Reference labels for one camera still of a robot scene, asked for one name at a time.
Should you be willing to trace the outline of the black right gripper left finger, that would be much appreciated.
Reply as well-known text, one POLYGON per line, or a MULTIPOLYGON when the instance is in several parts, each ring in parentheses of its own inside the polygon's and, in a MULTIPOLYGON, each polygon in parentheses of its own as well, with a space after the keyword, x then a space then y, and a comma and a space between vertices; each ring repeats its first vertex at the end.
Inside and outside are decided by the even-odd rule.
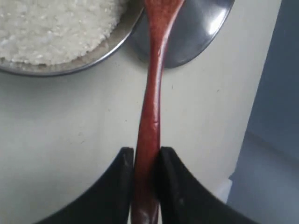
POLYGON ((39 224, 126 224, 132 195, 134 150, 123 147, 83 195, 39 224))

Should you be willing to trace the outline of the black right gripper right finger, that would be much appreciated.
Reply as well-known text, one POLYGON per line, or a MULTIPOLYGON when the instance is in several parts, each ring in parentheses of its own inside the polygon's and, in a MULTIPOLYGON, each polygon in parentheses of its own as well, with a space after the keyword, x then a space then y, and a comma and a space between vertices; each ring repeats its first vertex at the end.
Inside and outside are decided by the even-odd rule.
POLYGON ((210 193, 171 147, 158 155, 158 199, 164 224, 252 224, 210 193))

